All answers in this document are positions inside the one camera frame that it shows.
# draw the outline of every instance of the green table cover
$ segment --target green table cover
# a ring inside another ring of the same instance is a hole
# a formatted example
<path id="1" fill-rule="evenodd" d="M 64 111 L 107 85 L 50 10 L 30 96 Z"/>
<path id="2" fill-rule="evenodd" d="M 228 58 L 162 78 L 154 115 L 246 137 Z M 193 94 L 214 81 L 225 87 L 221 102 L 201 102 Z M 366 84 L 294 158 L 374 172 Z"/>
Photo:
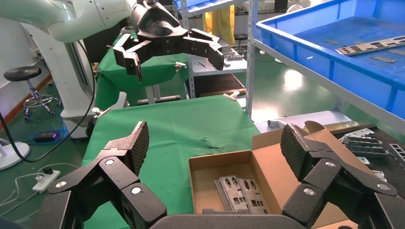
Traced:
<path id="1" fill-rule="evenodd" d="M 124 67 L 118 66 L 115 61 L 114 52 L 111 48 L 98 65 L 100 70 L 97 80 L 96 107 L 105 110 L 115 104 L 119 92 L 126 92 L 129 97 L 136 90 L 144 90 L 145 86 L 160 84 L 173 78 L 176 73 L 174 67 L 176 62 L 188 64 L 185 54 L 167 56 L 155 56 L 141 65 L 143 82 L 138 82 L 135 75 L 127 75 Z M 188 68 L 181 69 L 180 78 L 184 81 L 189 76 Z"/>
<path id="2" fill-rule="evenodd" d="M 110 140 L 128 136 L 147 121 L 150 143 L 139 178 L 167 206 L 168 214 L 193 213 L 188 159 L 251 148 L 259 134 L 239 106 L 222 95 L 129 107 L 98 119 L 83 165 Z M 85 222 L 85 229 L 128 228 L 108 202 Z"/>

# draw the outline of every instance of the robotic hand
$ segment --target robotic hand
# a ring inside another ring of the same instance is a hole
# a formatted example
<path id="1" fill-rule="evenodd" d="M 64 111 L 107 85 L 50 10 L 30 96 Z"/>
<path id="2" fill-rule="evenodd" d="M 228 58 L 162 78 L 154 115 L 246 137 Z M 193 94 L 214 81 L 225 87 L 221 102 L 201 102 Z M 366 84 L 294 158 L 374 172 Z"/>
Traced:
<path id="1" fill-rule="evenodd" d="M 3 1 L 0 17 L 24 22 L 60 42 L 75 42 L 131 17 L 138 39 L 129 34 L 114 47 L 117 64 L 142 82 L 140 65 L 153 56 L 187 53 L 207 57 L 222 70 L 224 56 L 218 37 L 200 30 L 188 32 L 153 0 L 18 0 Z"/>
<path id="2" fill-rule="evenodd" d="M 131 20 L 136 25 L 138 39 L 124 34 L 114 46 L 117 64 L 127 69 L 127 74 L 137 75 L 141 83 L 140 65 L 153 56 L 187 53 L 208 58 L 218 70 L 224 66 L 219 38 L 209 33 L 182 28 L 173 15 L 153 0 L 135 5 Z"/>

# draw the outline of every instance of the cardboard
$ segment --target cardboard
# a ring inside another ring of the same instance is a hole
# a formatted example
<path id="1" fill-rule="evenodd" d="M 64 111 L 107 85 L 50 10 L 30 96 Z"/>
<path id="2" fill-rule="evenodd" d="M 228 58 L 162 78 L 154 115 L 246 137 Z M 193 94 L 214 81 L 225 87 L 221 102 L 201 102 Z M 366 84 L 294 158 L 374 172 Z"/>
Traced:
<path id="1" fill-rule="evenodd" d="M 306 127 L 310 134 L 296 128 L 305 138 L 328 144 L 343 161 L 374 176 L 366 165 L 323 126 L 315 122 L 306 122 Z M 190 158 L 194 212 L 200 214 L 203 209 L 208 208 L 225 211 L 214 180 L 219 177 L 236 175 L 240 178 L 254 179 L 259 185 L 269 212 L 281 214 L 283 206 L 299 185 L 281 153 L 281 134 L 282 129 L 278 129 L 254 136 L 251 151 Z M 357 227 L 337 206 L 328 203 L 313 228 L 336 229 L 339 226 Z"/>

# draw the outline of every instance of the blue tray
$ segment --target blue tray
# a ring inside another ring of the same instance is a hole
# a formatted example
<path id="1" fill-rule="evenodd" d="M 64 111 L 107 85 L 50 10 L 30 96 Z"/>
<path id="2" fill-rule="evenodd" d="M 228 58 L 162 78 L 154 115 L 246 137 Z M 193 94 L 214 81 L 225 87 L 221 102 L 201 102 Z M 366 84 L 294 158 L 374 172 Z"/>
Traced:
<path id="1" fill-rule="evenodd" d="M 405 35 L 404 12 L 405 0 L 332 0 L 256 26 L 265 45 L 405 119 L 405 56 L 390 49 L 350 57 L 335 51 Z M 405 46 L 392 49 L 405 51 Z"/>

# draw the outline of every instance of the white cable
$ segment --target white cable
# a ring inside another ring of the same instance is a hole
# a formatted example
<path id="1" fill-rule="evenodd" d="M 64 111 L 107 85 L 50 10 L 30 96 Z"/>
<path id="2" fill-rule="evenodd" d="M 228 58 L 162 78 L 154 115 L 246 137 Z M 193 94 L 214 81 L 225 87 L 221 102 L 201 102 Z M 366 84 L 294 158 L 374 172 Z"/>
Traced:
<path id="1" fill-rule="evenodd" d="M 42 168 L 40 168 L 40 169 L 38 170 L 37 174 L 39 174 L 40 171 L 41 171 L 42 169 L 46 168 L 46 167 L 49 167 L 49 166 L 58 166 L 58 165 L 68 165 L 68 166 L 73 166 L 73 167 L 75 167 L 75 168 L 79 168 L 78 166 L 75 166 L 75 165 L 69 164 L 69 163 L 56 163 L 56 164 L 45 165 L 44 167 L 42 167 Z"/>
<path id="2" fill-rule="evenodd" d="M 12 195 L 14 195 L 14 193 L 15 193 L 15 190 L 11 193 L 11 195 L 7 199 L 3 200 L 3 202 L 0 203 L 0 207 L 3 206 L 3 203 L 6 202 L 8 199 L 10 199 L 12 197 Z"/>
<path id="3" fill-rule="evenodd" d="M 17 204 L 16 206 L 10 208 L 8 211 L 4 212 L 3 214 L 1 214 L 0 216 L 4 216 L 7 213 L 13 211 L 14 209 L 16 209 L 18 206 L 20 206 L 21 204 L 27 202 L 28 200 L 30 200 L 33 196 L 35 196 L 36 194 L 38 194 L 38 192 L 34 192 L 34 194 L 30 195 L 30 197 L 26 198 L 25 200 L 23 200 L 21 203 Z"/>
<path id="4" fill-rule="evenodd" d="M 33 213 L 27 215 L 27 216 L 24 217 L 24 218 L 18 219 L 18 220 L 16 220 L 15 222 L 16 222 L 16 223 L 22 223 L 22 222 L 24 222 L 25 219 L 27 219 L 27 218 L 29 218 L 30 216 L 34 215 L 34 214 L 37 213 L 38 211 L 39 211 L 39 210 L 36 210 L 35 212 L 33 212 Z"/>
<path id="5" fill-rule="evenodd" d="M 1 138 L 1 137 L 0 137 L 0 141 L 4 142 L 4 143 L 6 143 L 6 144 L 10 144 L 9 141 L 7 141 L 6 139 L 3 139 L 3 138 Z"/>
<path id="6" fill-rule="evenodd" d="M 12 193 L 7 199 L 5 199 L 5 200 L 0 204 L 0 207 L 4 206 L 4 205 L 6 205 L 6 204 L 10 204 L 11 202 L 13 202 L 13 201 L 15 201 L 15 200 L 18 199 L 18 196 L 20 195 L 20 188 L 18 187 L 18 182 L 17 182 L 18 179 L 23 178 L 23 177 L 38 175 L 38 174 L 42 174 L 42 175 L 45 176 L 44 173 L 32 173 L 32 174 L 27 174 L 27 175 L 24 175 L 24 176 L 15 178 L 14 182 L 15 182 L 15 186 L 16 186 L 16 190 L 17 190 L 17 196 L 16 196 L 13 200 L 10 200 L 10 201 L 4 203 L 5 201 L 7 201 L 8 199 L 10 199 L 10 198 L 12 197 L 12 195 L 13 195 L 14 192 L 16 191 L 16 190 L 14 190 L 13 193 Z"/>

